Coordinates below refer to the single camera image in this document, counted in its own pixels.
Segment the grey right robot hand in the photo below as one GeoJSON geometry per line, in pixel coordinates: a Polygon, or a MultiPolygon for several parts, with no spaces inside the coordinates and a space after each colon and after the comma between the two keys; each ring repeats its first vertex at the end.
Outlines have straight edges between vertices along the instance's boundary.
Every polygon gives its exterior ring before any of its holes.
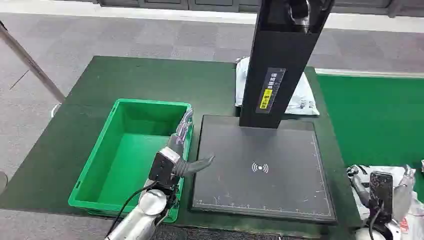
{"type": "Polygon", "coordinates": [[[368,171],[352,165],[346,169],[351,186],[361,204],[369,209],[361,227],[355,230],[357,240],[399,240],[401,221],[412,204],[415,170],[404,165],[399,185],[393,187],[393,175],[383,171],[368,171]]]}

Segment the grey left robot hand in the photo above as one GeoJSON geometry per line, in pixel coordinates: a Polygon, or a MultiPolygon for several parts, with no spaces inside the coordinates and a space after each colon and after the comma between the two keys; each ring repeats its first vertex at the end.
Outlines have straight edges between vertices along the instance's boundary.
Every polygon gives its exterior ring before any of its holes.
{"type": "Polygon", "coordinates": [[[211,153],[210,156],[197,160],[196,162],[187,162],[183,158],[185,139],[192,125],[193,109],[189,108],[182,116],[175,132],[170,136],[166,147],[170,149],[169,159],[174,164],[172,172],[177,177],[186,177],[197,173],[212,164],[216,155],[211,153]]]}

